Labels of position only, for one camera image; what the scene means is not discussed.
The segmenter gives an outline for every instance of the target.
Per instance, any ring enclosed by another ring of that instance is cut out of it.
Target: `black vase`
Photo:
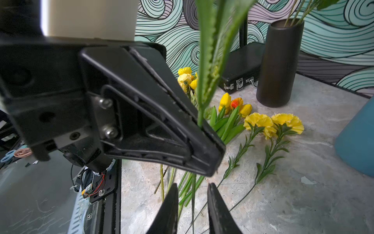
[[[290,27],[290,19],[284,27],[285,21],[271,23],[266,34],[256,97],[268,107],[280,107],[288,103],[296,74],[304,21]]]

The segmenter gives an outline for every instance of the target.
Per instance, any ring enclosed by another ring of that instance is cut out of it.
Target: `cable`
[[[74,166],[74,164],[71,165],[70,178],[71,178],[71,182],[73,183],[74,191],[79,192],[79,190],[75,187],[75,184],[74,184],[74,181],[73,181],[73,166]]]
[[[101,177],[101,182],[100,182],[99,186],[97,187],[97,189],[95,189],[95,191],[92,194],[89,195],[89,197],[91,197],[92,195],[94,195],[94,194],[96,194],[100,191],[99,189],[101,188],[101,184],[104,180],[105,180],[105,175],[103,174],[102,177]]]
[[[31,151],[31,149],[27,147],[27,148],[23,148],[23,149],[17,149],[14,152],[14,157],[25,158],[25,157],[30,156],[32,154],[33,154],[33,152]]]

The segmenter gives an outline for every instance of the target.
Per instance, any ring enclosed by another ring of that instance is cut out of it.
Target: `red wire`
[[[92,195],[94,195],[94,194],[96,194],[96,193],[99,192],[99,188],[100,188],[102,182],[103,182],[104,179],[105,179],[104,177],[105,177],[105,175],[102,175],[102,179],[101,179],[101,182],[100,182],[99,186],[97,187],[97,189],[95,189],[95,191],[94,191],[92,194],[89,195],[89,197],[91,197]]]

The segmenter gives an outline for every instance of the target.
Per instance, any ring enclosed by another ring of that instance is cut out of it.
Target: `black suitcase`
[[[219,87],[232,94],[258,80],[265,45],[252,42],[229,54]]]

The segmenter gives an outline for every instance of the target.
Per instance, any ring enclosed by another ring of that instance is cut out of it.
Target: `orange tulip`
[[[235,109],[235,108],[238,107],[238,106],[242,106],[243,103],[244,103],[244,102],[243,102],[243,99],[242,99],[241,97],[238,97],[238,98],[232,100],[230,106],[231,106],[232,109]]]

